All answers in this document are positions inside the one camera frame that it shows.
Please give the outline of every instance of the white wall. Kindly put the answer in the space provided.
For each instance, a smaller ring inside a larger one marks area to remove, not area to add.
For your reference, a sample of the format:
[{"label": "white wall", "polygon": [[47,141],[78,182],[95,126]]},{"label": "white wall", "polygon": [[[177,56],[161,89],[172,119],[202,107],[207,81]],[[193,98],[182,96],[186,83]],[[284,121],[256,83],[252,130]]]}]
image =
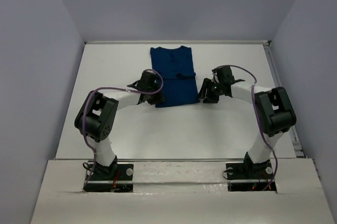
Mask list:
[{"label": "white wall", "polygon": [[298,116],[337,221],[337,0],[296,0],[272,42],[282,84]]},{"label": "white wall", "polygon": [[83,42],[61,0],[0,0],[0,223],[30,223]]},{"label": "white wall", "polygon": [[295,0],[63,0],[85,41],[271,40]]}]

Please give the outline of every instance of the purple cable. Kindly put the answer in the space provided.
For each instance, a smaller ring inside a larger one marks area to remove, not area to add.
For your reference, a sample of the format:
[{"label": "purple cable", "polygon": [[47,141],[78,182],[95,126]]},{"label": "purple cable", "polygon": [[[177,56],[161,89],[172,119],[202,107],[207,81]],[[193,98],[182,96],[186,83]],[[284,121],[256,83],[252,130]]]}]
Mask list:
[{"label": "purple cable", "polygon": [[89,95],[89,98],[85,104],[85,107],[84,107],[84,111],[83,111],[83,118],[82,118],[82,132],[84,133],[83,134],[83,138],[84,138],[84,141],[85,141],[85,144],[93,151],[94,153],[94,158],[93,158],[93,166],[90,170],[90,173],[89,173],[89,176],[87,177],[87,179],[84,181],[84,185],[83,187],[85,187],[88,183],[88,181],[90,180],[92,174],[93,174],[93,171],[94,171],[94,168],[96,167],[96,156],[97,156],[97,152],[96,152],[96,149],[95,147],[93,147],[89,142],[88,142],[88,139],[86,138],[86,130],[85,130],[85,118],[86,118],[86,113],[88,111],[88,106],[89,106],[89,103],[90,103],[90,100],[93,98],[93,96],[95,95],[96,92],[98,92],[99,90],[117,90],[117,91],[129,91],[131,93],[137,93],[137,94],[147,94],[147,95],[154,95],[154,94],[157,94],[159,93],[162,88],[163,88],[163,85],[164,85],[164,80],[163,80],[163,77],[158,73],[156,72],[155,70],[153,69],[146,69],[144,70],[145,72],[154,72],[156,73],[159,77],[160,77],[160,80],[161,80],[161,85],[159,87],[158,90],[156,91],[153,91],[153,92],[147,92],[147,91],[138,91],[138,90],[132,90],[132,89],[125,89],[125,88],[118,88],[118,87],[99,87],[95,90],[93,90],[93,92]]},{"label": "purple cable", "polygon": [[241,70],[245,71],[246,73],[248,73],[249,75],[251,75],[254,78],[254,84],[252,85],[252,104],[253,104],[253,108],[254,108],[254,112],[255,112],[255,117],[256,117],[257,125],[259,126],[259,131],[260,131],[262,140],[264,141],[264,143],[266,144],[266,146],[270,150],[272,150],[272,154],[273,154],[273,156],[275,158],[275,171],[274,171],[274,174],[273,174],[273,177],[271,178],[271,180],[268,182],[268,184],[262,190],[262,191],[265,191],[271,185],[271,183],[273,182],[273,180],[275,179],[276,172],[277,172],[277,169],[279,167],[279,161],[278,161],[278,159],[276,157],[276,153],[275,153],[273,147],[269,144],[269,142],[267,142],[267,140],[264,137],[264,133],[263,133],[263,130],[262,130],[261,122],[260,122],[259,116],[257,114],[257,107],[256,107],[255,95],[254,95],[254,88],[255,88],[255,85],[257,83],[257,78],[249,70],[247,70],[247,69],[245,69],[245,68],[243,68],[241,66],[237,66],[237,65],[221,65],[221,66],[218,66],[216,69],[218,69],[220,67],[224,67],[224,66],[230,66],[230,67],[241,69]]}]

